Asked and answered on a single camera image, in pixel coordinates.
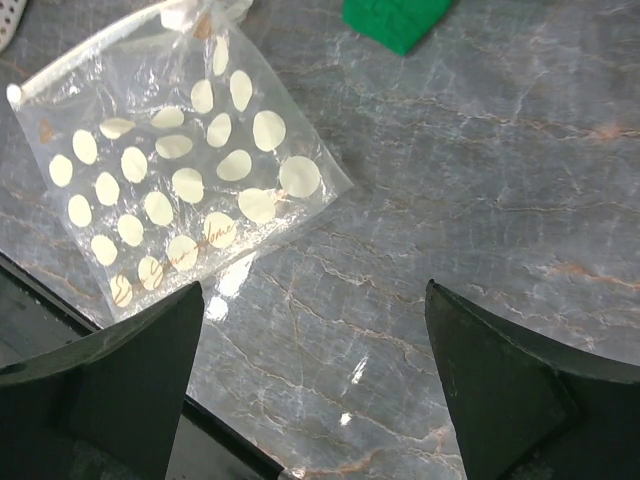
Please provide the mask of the clear polka dot zip bag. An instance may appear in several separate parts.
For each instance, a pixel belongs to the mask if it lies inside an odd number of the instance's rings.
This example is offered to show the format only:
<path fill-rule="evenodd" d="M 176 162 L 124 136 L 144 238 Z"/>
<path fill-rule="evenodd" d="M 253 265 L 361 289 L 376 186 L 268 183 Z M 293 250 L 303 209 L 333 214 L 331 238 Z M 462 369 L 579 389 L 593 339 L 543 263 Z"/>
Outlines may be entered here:
<path fill-rule="evenodd" d="M 218 1 L 132 13 L 7 99 L 118 321 L 276 242 L 351 185 Z"/>

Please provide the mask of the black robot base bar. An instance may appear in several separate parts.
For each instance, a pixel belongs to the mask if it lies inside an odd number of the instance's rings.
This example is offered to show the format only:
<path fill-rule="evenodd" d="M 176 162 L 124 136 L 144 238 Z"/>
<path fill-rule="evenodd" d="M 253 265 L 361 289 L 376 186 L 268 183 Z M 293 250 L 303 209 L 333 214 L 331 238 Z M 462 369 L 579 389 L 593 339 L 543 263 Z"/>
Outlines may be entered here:
<path fill-rule="evenodd" d="M 1 370 L 103 329 L 8 258 L 1 261 Z M 100 455 L 82 453 L 98 467 Z M 98 479 L 138 479 L 109 463 Z M 286 470 L 186 393 L 162 479 L 283 479 Z"/>

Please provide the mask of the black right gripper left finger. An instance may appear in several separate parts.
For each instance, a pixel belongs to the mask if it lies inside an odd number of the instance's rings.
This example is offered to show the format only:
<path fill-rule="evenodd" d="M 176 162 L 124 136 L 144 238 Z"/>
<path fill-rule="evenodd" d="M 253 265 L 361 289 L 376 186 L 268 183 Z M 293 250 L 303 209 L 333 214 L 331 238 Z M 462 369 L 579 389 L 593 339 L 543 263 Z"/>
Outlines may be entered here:
<path fill-rule="evenodd" d="M 191 283 L 148 309 L 1 370 L 1 476 L 166 475 L 204 315 Z M 96 453 L 98 467 L 81 459 Z"/>

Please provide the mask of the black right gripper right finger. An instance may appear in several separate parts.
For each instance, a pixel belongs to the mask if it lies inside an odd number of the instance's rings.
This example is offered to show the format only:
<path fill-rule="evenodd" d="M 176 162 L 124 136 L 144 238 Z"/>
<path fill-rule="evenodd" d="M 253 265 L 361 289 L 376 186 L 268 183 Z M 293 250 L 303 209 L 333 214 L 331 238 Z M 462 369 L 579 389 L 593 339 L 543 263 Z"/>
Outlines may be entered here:
<path fill-rule="evenodd" d="M 426 286 L 425 320 L 469 479 L 636 479 L 639 368 Z"/>

